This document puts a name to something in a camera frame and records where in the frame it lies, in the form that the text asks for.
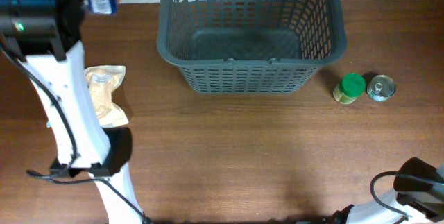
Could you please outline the blue pasta box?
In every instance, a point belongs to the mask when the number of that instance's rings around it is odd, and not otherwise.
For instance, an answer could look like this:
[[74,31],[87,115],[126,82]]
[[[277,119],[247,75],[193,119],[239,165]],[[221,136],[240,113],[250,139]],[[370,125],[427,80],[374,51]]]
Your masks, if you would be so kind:
[[87,0],[91,14],[114,15],[117,13],[117,0]]

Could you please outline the tan paper pouch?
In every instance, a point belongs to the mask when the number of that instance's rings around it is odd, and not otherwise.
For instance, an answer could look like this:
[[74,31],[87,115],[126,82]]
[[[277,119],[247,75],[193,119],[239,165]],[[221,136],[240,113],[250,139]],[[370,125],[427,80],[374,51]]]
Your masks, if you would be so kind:
[[123,65],[101,65],[84,70],[87,87],[96,116],[103,128],[129,123],[126,113],[112,101],[112,93],[121,86],[126,75]]

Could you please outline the grey plastic shopping basket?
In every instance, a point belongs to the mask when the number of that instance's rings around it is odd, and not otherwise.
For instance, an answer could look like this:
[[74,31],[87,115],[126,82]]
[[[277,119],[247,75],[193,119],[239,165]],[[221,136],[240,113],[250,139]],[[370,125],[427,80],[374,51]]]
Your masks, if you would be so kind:
[[346,46],[340,0],[160,0],[158,52],[201,94],[289,94]]

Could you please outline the green lid jar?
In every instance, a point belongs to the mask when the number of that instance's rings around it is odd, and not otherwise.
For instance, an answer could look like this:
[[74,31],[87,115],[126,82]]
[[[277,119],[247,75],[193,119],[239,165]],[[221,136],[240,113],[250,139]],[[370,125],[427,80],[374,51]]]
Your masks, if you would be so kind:
[[366,81],[355,73],[347,74],[342,78],[333,91],[334,99],[340,104],[351,104],[366,90]]

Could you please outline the silver tin can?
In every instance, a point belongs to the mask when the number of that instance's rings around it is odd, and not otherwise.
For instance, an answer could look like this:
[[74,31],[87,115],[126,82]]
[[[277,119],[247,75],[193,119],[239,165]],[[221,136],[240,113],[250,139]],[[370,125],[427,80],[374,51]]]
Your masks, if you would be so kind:
[[377,102],[386,101],[394,95],[395,91],[395,82],[386,75],[375,76],[367,86],[367,94]]

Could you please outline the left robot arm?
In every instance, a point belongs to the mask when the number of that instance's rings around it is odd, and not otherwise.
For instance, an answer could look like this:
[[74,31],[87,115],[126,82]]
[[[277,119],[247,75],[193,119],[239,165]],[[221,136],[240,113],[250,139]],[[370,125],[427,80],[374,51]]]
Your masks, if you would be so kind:
[[54,184],[79,184],[86,172],[110,223],[148,223],[129,173],[129,128],[102,128],[84,74],[80,26],[85,0],[1,0],[1,51],[34,85],[55,136],[50,172],[29,171]]

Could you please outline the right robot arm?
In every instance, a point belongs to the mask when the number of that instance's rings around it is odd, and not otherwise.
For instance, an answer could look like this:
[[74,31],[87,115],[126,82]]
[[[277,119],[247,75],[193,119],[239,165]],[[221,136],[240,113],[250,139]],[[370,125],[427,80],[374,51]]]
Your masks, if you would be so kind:
[[[375,184],[393,176],[393,188],[378,196]],[[438,168],[417,157],[407,160],[398,171],[385,171],[370,181],[373,199],[350,205],[326,218],[326,223],[439,223],[443,220],[443,166]]]

